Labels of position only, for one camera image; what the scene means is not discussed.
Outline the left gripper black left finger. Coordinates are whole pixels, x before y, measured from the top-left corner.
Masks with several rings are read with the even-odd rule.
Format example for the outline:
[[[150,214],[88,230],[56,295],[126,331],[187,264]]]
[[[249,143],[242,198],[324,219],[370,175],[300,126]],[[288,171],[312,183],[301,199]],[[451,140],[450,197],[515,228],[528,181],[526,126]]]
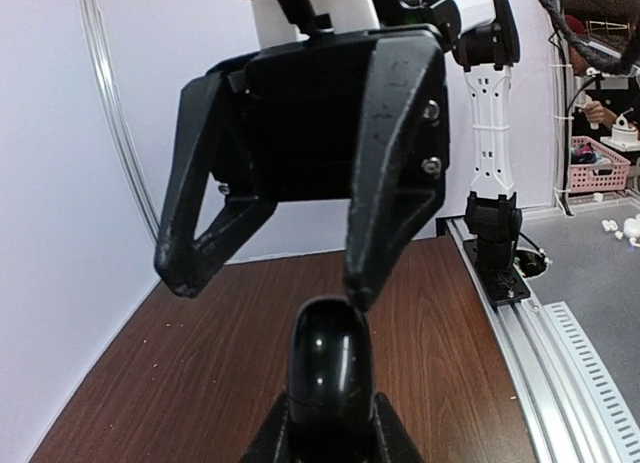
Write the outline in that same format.
[[[285,393],[281,393],[239,462],[293,462],[293,450],[289,443],[289,425],[288,397]]]

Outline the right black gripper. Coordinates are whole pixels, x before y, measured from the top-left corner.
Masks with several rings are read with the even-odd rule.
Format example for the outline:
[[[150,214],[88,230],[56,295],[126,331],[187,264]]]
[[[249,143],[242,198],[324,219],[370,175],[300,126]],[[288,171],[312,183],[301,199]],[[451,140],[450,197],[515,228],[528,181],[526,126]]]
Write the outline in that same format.
[[[429,25],[226,59],[181,91],[154,267],[195,298],[277,204],[350,200],[344,287],[371,309],[438,212],[449,164],[445,47]],[[197,230],[210,178],[227,186]]]

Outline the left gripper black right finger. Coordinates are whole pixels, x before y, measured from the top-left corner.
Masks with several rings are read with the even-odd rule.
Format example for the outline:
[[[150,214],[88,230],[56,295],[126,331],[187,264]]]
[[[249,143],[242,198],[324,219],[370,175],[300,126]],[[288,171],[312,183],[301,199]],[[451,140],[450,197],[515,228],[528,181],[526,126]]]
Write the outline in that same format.
[[[382,392],[374,397],[374,434],[373,462],[424,463],[390,400]]]

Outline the black earbud charging case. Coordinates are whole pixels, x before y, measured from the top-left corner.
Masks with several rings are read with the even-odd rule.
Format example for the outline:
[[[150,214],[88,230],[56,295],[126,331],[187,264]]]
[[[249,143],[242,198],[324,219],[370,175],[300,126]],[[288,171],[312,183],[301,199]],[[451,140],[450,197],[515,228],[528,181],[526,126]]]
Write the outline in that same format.
[[[287,393],[293,425],[365,434],[372,425],[374,390],[365,315],[343,297],[307,301],[291,340]]]

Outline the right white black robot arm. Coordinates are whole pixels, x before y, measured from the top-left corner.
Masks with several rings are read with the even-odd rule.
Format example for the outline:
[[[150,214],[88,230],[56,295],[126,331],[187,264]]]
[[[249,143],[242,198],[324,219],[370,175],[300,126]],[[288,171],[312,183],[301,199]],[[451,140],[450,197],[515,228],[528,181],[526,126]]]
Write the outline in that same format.
[[[165,285],[197,296],[282,203],[345,200],[345,293],[369,309],[444,203],[464,109],[468,214],[483,264],[505,269],[520,57],[509,0],[246,1],[258,49],[181,91],[154,256]]]

